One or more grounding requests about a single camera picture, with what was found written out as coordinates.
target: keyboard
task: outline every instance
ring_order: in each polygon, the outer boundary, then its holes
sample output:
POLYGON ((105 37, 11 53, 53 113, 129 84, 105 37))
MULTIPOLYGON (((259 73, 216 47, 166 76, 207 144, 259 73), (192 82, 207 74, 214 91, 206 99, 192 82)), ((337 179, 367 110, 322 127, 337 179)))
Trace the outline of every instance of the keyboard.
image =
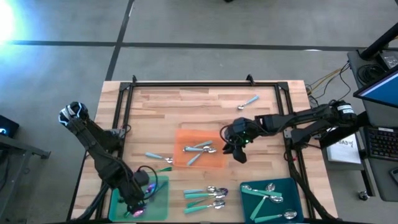
POLYGON ((398 130, 366 127, 364 132, 370 157, 398 161, 398 130))

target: gray floor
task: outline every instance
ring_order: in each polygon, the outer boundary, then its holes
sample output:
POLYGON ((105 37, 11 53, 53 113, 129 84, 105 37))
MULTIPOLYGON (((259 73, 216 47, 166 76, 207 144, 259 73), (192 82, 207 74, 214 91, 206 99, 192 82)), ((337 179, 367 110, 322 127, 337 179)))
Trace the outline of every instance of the gray floor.
MULTIPOLYGON (((127 0, 14 1, 13 39, 115 42, 126 6, 127 0)), ((137 0, 124 41, 363 47, 397 21, 394 0, 137 0)), ((0 45, 0 114, 21 125, 18 139, 52 151, 47 161, 32 159, 12 217, 66 219, 83 148, 57 114, 81 101, 94 117, 112 53, 113 47, 0 45)), ((113 80, 241 80, 250 73, 258 80, 311 83, 346 60, 346 52, 122 48, 113 80)), ((356 88, 349 70, 343 78, 356 88)), ((320 103, 347 91, 337 78, 320 103)), ((345 100, 364 110, 360 100, 345 100)), ((357 199, 364 190, 358 171, 328 170, 328 176, 340 218, 396 223, 398 203, 357 199)))

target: monitor screen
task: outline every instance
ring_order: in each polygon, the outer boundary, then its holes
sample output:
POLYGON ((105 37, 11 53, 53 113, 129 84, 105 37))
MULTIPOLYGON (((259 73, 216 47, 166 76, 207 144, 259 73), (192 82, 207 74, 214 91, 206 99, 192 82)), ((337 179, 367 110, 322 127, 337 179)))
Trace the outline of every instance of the monitor screen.
POLYGON ((354 96, 398 108, 398 69, 392 70, 384 78, 358 90, 354 96))

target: wooden tabletop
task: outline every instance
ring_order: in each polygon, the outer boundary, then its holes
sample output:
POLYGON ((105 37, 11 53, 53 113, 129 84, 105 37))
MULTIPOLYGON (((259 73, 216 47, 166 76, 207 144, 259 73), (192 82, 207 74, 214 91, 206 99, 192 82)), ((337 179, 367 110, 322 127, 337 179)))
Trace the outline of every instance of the wooden tabletop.
MULTIPOLYGON (((294 111, 309 109, 304 82, 283 82, 289 83, 294 111)), ((120 82, 104 82, 95 118, 95 122, 103 129, 110 129, 112 126, 119 84, 120 82)), ((125 101, 126 97, 122 103, 120 124, 124 116, 125 101)), ((241 116, 253 119, 255 115, 276 113, 278 108, 275 91, 271 87, 135 87, 129 116, 132 129, 126 135, 123 160, 132 170, 144 164, 161 169, 168 164, 148 158, 144 153, 172 157, 177 129, 214 131, 241 116), (259 95, 256 102, 242 111, 236 109, 255 95, 259 95)), ((245 164, 228 156, 224 169, 175 167, 172 172, 162 173, 170 179, 169 217, 165 222, 243 222, 239 184, 244 181, 289 177, 288 166, 283 158, 284 151, 282 134, 277 134, 273 137, 257 138, 254 143, 248 144, 245 149, 248 161, 245 164), (184 199, 182 191, 204 189, 208 185, 229 189, 228 196, 224 198, 225 208, 185 215, 183 209, 188 200, 184 199)), ((337 217, 321 150, 308 147, 303 150, 303 157, 312 192, 328 212, 337 217)), ((84 163, 72 218, 84 212, 98 193, 100 185, 101 179, 95 171, 94 161, 89 157, 84 163)), ((307 206, 301 189, 299 193, 304 215, 307 217, 307 206)), ((108 215, 108 207, 109 192, 104 204, 104 217, 108 215)))

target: plastic tray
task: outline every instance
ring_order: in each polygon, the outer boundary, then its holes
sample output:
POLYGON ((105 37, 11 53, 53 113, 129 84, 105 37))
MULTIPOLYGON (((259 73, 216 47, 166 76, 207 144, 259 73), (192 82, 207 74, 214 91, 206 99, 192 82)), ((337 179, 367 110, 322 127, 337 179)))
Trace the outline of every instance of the plastic tray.
MULTIPOLYGON (((299 193, 297 192, 295 182, 292 178, 243 182, 241 183, 240 187, 244 184, 248 184, 250 187, 252 187, 252 189, 264 190, 269 183, 275 184, 275 191, 282 193, 284 201, 282 203, 273 203, 269 199, 266 199, 256 218, 283 214, 283 212, 287 209, 293 209, 297 212, 297 216, 292 220, 287 220, 281 217, 262 223, 302 223, 304 221, 303 210, 301 207, 299 193)), ((242 193, 242 191, 240 191, 240 193, 245 223, 253 224, 255 222, 254 220, 250 219, 250 216, 257 204, 261 201, 262 197, 245 194, 242 193)))
MULTIPOLYGON (((151 176, 149 183, 154 183, 155 177, 151 176)), ((130 221, 162 221, 165 220, 169 214, 169 177, 158 175, 158 185, 161 186, 164 182, 167 182, 155 195, 153 200, 148 199, 147 208, 141 216, 134 218, 132 215, 124 217, 124 213, 127 211, 127 205, 125 203, 119 203, 119 190, 112 191, 111 205, 109 209, 108 218, 112 222, 130 222, 130 221)), ((142 187, 142 190, 146 190, 147 185, 142 187)))
POLYGON ((219 131, 178 129, 175 133, 173 165, 177 167, 224 168, 227 159, 227 155, 223 154, 224 145, 219 131), (204 152, 192 165, 187 166, 188 161, 200 152, 184 152, 182 151, 184 147, 195 146, 210 140, 213 141, 211 147, 217 151, 211 154, 204 152))

